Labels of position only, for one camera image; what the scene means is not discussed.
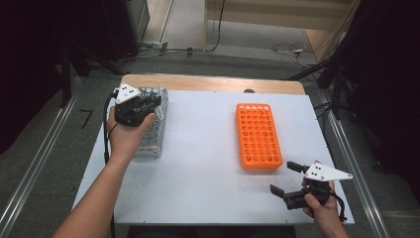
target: wire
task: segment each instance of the wire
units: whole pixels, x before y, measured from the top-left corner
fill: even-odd
[[[328,107],[328,106],[331,106],[331,102],[326,102],[326,103],[323,103],[321,105],[314,106],[314,110],[316,110],[318,108],[321,108],[321,107]]]
[[[322,113],[322,134],[324,135],[324,137],[325,137],[325,141],[327,141],[327,135],[326,135],[326,125],[327,125],[327,119],[328,119],[328,116],[330,115],[330,111],[331,111],[331,106],[329,106],[329,107],[327,107],[326,109],[325,109],[325,111]]]
[[[154,58],[154,57],[161,57],[161,56],[166,56],[169,54],[175,54],[175,53],[190,53],[190,51],[188,50],[171,50],[170,52],[165,52],[165,53],[159,53],[156,55],[150,55],[150,56],[144,56],[144,57],[133,57],[133,58],[125,58],[125,59],[120,59],[120,60],[135,60],[135,59],[147,59],[147,58]],[[192,51],[192,53],[196,53],[196,54],[205,54],[203,53],[201,50],[196,52],[196,51]]]
[[[336,37],[337,37],[337,35],[349,24],[349,23],[351,23],[352,21],[351,20],[349,20],[349,18],[350,18],[350,16],[352,16],[353,15],[353,13],[355,12],[355,10],[356,10],[356,6],[357,6],[357,4],[355,4],[354,6],[353,6],[353,8],[352,8],[352,10],[350,11],[350,13],[349,13],[349,15],[347,15],[347,17],[346,17],[346,20],[344,20],[344,23],[343,23],[343,25],[337,30],[337,32],[333,35],[333,37],[331,37],[331,39],[330,40],[328,40],[328,42],[326,42],[322,47],[320,47],[320,48],[318,48],[317,50],[315,50],[314,51],[314,53],[316,53],[316,52],[318,52],[319,50],[321,50],[321,49],[323,49],[323,48],[325,48],[325,47],[327,47],[330,43],[331,43],[331,41],[333,41],[334,39],[336,39]]]
[[[115,123],[115,125],[111,128],[111,130],[109,131],[109,133],[108,133],[108,139],[111,137],[111,133],[114,131],[114,129],[118,126],[118,122],[117,123]]]
[[[178,48],[178,49],[176,49],[176,48],[166,48],[164,50],[165,51],[172,51],[172,52],[199,52],[199,53],[203,53],[203,50],[195,49],[195,48],[186,48],[186,49],[184,49],[184,48]]]
[[[324,115],[325,115],[325,113],[329,112],[329,110],[330,110],[330,109],[328,109],[328,108],[327,108],[327,109],[325,109],[323,113],[321,113],[320,115],[318,115],[318,116],[316,117],[316,119],[319,119],[320,117],[324,116]]]
[[[340,204],[341,207],[341,211],[340,211],[340,221],[344,222],[345,220],[347,220],[347,217],[344,216],[344,209],[346,208],[346,204],[344,203],[344,201],[330,188],[330,195],[334,196],[337,201]]]
[[[278,51],[278,49],[277,49],[277,47],[280,47],[280,46],[286,46],[285,47],[285,53],[280,53],[279,51]],[[297,50],[299,50],[299,54],[297,54],[297,55],[293,55],[291,52],[290,52],[290,50],[289,50],[289,47],[290,46],[294,46],[294,47],[296,47],[296,49]],[[293,61],[295,61],[295,62],[297,62],[298,64],[300,64],[301,66],[303,66],[303,69],[302,70],[304,70],[305,68],[308,68],[308,67],[311,67],[312,65],[317,65],[317,64],[319,64],[319,65],[321,65],[322,66],[322,64],[321,63],[317,63],[317,64],[305,64],[305,63],[303,63],[303,62],[301,62],[301,61],[299,61],[297,58],[299,57],[299,55],[300,55],[300,53],[301,52],[303,52],[304,50],[306,49],[306,45],[305,44],[303,44],[303,43],[288,43],[288,44],[278,44],[278,45],[275,45],[275,46],[272,46],[271,47],[271,50],[274,52],[274,53],[276,53],[276,54],[279,54],[279,55],[288,55]],[[312,74],[312,76],[315,78],[315,80],[317,80],[318,79],[318,77],[316,77],[313,73],[311,73]]]
[[[219,43],[220,43],[220,27],[222,26],[222,17],[223,17],[223,10],[225,9],[225,0],[223,0],[223,3],[222,3],[222,9],[220,10],[220,17],[219,17],[219,27],[218,27],[218,36],[217,36],[217,43],[216,43],[216,45],[213,47],[213,49],[212,50],[210,50],[210,51],[206,51],[206,53],[208,53],[208,52],[214,52],[214,50],[216,50],[216,48],[219,46]]]
[[[213,1],[213,42],[216,42],[216,40],[214,39],[215,36],[216,36],[216,1]]]
[[[108,106],[112,98],[116,98],[118,95],[118,90],[116,90],[114,93],[111,93],[105,100],[104,110],[102,114],[102,120],[103,120],[103,131],[104,131],[104,144],[105,144],[105,152],[104,152],[104,159],[105,164],[109,161],[109,149],[108,149],[108,133],[107,133],[107,112],[108,112]]]

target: white tabletop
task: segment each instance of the white tabletop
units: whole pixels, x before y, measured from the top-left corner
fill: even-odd
[[[126,172],[115,207],[125,224],[296,224],[311,223],[301,209],[287,210],[269,191],[301,189],[303,174],[286,162],[333,167],[308,96],[170,90],[160,159],[135,159]],[[283,157],[275,171],[244,170],[240,164],[236,105],[268,103]],[[76,204],[104,166],[102,131],[80,184]],[[343,189],[347,223],[354,218]]]

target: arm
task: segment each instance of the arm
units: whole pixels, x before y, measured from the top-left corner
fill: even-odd
[[[334,189],[333,181],[330,181],[330,188]],[[340,222],[339,213],[337,211],[337,200],[334,196],[330,196],[324,206],[321,205],[318,199],[310,193],[305,195],[305,200],[310,208],[303,208],[303,212],[314,218],[315,224],[320,230],[322,236],[325,238],[349,237],[343,227],[343,224]]]
[[[116,123],[114,107],[109,115],[108,131]],[[108,164],[53,237],[106,237],[124,173],[154,117],[154,114],[148,115],[137,128],[118,125],[113,130],[110,135],[111,157]]]

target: orange test tube rack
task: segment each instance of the orange test tube rack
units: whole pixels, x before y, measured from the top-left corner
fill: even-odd
[[[268,104],[239,103],[236,120],[244,169],[277,169],[282,164],[277,133]]]

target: human hand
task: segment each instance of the human hand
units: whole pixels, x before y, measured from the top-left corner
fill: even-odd
[[[334,182],[329,182],[330,188],[334,190]],[[311,193],[305,195],[305,200],[310,207],[303,208],[303,212],[314,218],[315,224],[324,237],[349,237],[337,211],[337,199],[334,196],[328,198],[325,205],[321,205],[318,199]]]
[[[107,122],[107,130],[110,133],[109,140],[111,143],[110,162],[112,158],[117,157],[118,160],[128,164],[139,149],[143,134],[145,134],[146,130],[154,122],[155,114],[149,114],[139,127],[125,127],[120,124],[117,125],[114,110],[115,107],[111,107]]]

